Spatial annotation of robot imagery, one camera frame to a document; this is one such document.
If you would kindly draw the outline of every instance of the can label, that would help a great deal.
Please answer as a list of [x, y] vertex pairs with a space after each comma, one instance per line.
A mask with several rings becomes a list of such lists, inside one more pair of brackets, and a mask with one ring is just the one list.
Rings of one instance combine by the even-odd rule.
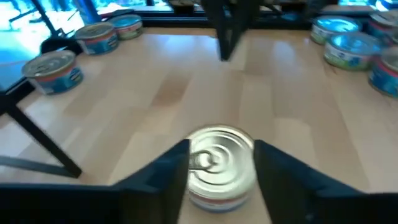
[[398, 72], [389, 70], [381, 62], [373, 66], [369, 82], [373, 87], [393, 97], [398, 97]]
[[39, 91], [46, 95], [62, 93], [67, 91], [83, 79], [83, 74], [78, 67], [74, 67], [70, 71], [56, 77], [40, 77], [30, 78], [29, 81]]
[[118, 37], [115, 32], [108, 38], [102, 37], [94, 40], [78, 40], [78, 43], [88, 55], [105, 54], [113, 51], [119, 45]]
[[328, 63], [347, 70], [368, 69], [372, 59], [371, 55], [356, 55], [338, 50], [329, 43], [326, 44], [324, 56]]
[[369, 21], [368, 34], [380, 39], [381, 42], [384, 42], [384, 39], [388, 38], [389, 31], [391, 31], [391, 28], [379, 25], [374, 21]]
[[135, 37], [138, 37], [142, 34], [142, 22], [138, 22], [131, 27], [126, 28], [117, 28], [119, 39], [128, 40]]
[[334, 34], [332, 31], [327, 31], [319, 28], [315, 24], [312, 25], [311, 39], [318, 44], [325, 44], [325, 42]]
[[225, 203], [220, 201], [219, 203], [217, 203], [217, 202], [203, 201], [190, 194], [190, 200], [194, 205], [208, 212], [215, 212], [215, 213], [232, 212], [233, 210], [242, 206], [248, 200], [248, 197], [249, 195], [245, 195], [243, 197], [237, 198], [236, 200], [228, 200], [228, 202]]

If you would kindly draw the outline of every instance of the wooden table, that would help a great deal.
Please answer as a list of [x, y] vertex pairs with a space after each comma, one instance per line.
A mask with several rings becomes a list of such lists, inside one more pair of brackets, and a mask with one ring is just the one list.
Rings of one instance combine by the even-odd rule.
[[[110, 185], [195, 128], [224, 123], [360, 190], [395, 191], [398, 102], [373, 90], [366, 72], [326, 64], [308, 36], [250, 30], [233, 61], [223, 63], [212, 30], [147, 29], [110, 54], [79, 56], [81, 85], [57, 96], [33, 93], [20, 106], [84, 174], [73, 180], [3, 168], [0, 178]], [[0, 126], [0, 149], [10, 150], [2, 154], [55, 162], [7, 118]], [[257, 189], [247, 205], [222, 216], [184, 201], [180, 222], [267, 219]]]

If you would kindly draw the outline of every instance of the black table leg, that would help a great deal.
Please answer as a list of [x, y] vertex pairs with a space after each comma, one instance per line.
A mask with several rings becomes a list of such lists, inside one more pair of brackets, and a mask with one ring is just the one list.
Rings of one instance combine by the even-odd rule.
[[18, 122], [39, 144], [41, 144], [51, 155], [57, 158], [63, 167], [42, 164], [39, 162], [27, 161], [11, 157], [0, 157], [0, 165], [18, 167], [27, 170], [46, 172], [49, 174], [63, 175], [77, 178], [81, 169], [71, 160], [39, 127], [37, 127], [26, 114], [21, 111], [7, 96], [0, 96], [0, 107]]

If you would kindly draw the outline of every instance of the stacked cans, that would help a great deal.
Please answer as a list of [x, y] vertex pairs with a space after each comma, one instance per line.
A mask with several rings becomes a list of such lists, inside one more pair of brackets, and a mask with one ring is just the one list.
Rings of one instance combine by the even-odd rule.
[[142, 34], [141, 17], [123, 15], [82, 27], [75, 38], [88, 55], [101, 55], [112, 52], [119, 46], [119, 40], [128, 40]]
[[383, 50], [369, 75], [369, 83], [386, 95], [398, 97], [398, 47]]
[[188, 181], [192, 203], [216, 213], [242, 206], [250, 197], [256, 180], [252, 139], [224, 125], [199, 129], [188, 138], [191, 153], [197, 154], [190, 163]]
[[68, 91], [83, 80], [75, 54], [69, 50], [49, 52], [32, 59], [23, 66], [22, 74], [46, 95]]
[[324, 58], [345, 70], [367, 70], [380, 50], [380, 41], [370, 35], [361, 32], [338, 34], [328, 40]]
[[384, 42], [390, 31], [398, 28], [398, 10], [375, 12], [371, 14], [368, 24], [368, 34]]
[[359, 32], [361, 29], [362, 25], [349, 17], [321, 16], [316, 18], [312, 25], [311, 39], [323, 45], [333, 35]]

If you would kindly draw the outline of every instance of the pull tab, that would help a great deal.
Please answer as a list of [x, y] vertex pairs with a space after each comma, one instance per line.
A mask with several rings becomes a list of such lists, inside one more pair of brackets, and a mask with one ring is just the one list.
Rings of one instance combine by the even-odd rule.
[[[203, 166], [202, 164], [200, 164], [199, 157], [202, 154], [207, 154], [208, 155], [207, 162], [209, 163], [209, 165]], [[194, 153], [190, 154], [190, 158], [189, 158], [189, 169], [190, 170], [203, 170], [203, 171], [206, 171], [208, 169], [211, 169], [214, 165], [216, 165], [216, 162], [214, 161], [213, 155], [212, 155], [212, 153], [210, 151], [201, 150], [201, 151], [197, 151], [197, 152], [194, 152]]]

